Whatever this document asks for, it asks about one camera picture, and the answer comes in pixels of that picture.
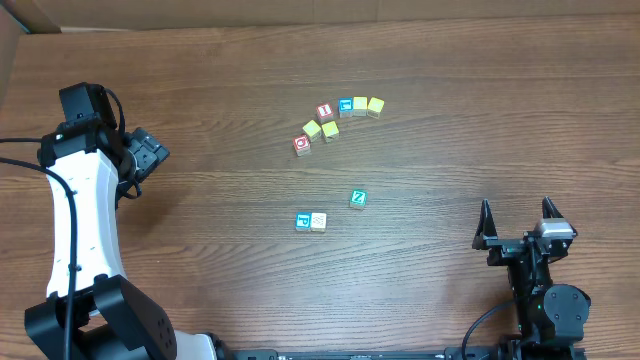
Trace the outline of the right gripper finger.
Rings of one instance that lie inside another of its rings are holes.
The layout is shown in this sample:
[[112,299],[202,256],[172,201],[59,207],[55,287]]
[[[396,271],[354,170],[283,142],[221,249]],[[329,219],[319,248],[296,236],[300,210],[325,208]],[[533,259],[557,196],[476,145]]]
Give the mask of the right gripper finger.
[[542,200],[542,215],[544,219],[563,217],[549,196],[545,196]]
[[480,219],[472,242],[475,250],[488,250],[498,241],[498,234],[492,216],[490,203],[484,199],[481,205]]

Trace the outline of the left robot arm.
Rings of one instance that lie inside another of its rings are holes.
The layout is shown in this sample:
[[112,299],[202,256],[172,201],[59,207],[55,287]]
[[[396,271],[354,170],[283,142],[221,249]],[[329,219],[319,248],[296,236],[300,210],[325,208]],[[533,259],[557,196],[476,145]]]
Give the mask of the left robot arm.
[[26,310],[29,338],[49,359],[229,358],[210,333],[176,330],[128,279],[116,210],[170,152],[142,128],[125,129],[109,89],[86,82],[59,92],[65,120],[41,139],[40,170],[54,205],[54,260],[43,303]]

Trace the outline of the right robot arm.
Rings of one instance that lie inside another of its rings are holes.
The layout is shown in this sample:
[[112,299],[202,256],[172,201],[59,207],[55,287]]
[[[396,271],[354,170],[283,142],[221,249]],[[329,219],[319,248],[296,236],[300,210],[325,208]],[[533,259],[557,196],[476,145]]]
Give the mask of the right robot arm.
[[488,252],[489,266],[507,268],[520,331],[505,345],[513,357],[574,357],[574,344],[584,337],[591,299],[575,286],[554,284],[549,265],[568,256],[577,235],[545,197],[542,218],[532,230],[520,239],[501,239],[489,201],[482,202],[472,248]]

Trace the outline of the blue letter P block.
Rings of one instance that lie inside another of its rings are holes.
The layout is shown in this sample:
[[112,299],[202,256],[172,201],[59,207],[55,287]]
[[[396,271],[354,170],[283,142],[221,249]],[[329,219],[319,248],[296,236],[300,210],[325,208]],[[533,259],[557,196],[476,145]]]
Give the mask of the blue letter P block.
[[311,230],[312,214],[310,212],[298,212],[295,218],[295,229],[297,231]]

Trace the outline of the white natural wood block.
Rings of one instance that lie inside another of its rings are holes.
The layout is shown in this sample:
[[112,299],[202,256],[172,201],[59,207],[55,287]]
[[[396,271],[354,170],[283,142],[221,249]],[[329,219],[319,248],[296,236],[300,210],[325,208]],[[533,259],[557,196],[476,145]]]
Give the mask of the white natural wood block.
[[312,232],[325,232],[327,228],[327,214],[320,212],[313,212],[311,214],[311,226]]

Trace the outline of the green letter Z block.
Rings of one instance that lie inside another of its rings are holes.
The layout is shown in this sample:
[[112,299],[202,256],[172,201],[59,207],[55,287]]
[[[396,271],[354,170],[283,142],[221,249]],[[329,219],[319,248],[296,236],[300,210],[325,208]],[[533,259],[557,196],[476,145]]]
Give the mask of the green letter Z block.
[[354,189],[349,199],[349,206],[355,209],[364,209],[368,200],[368,192],[363,189]]

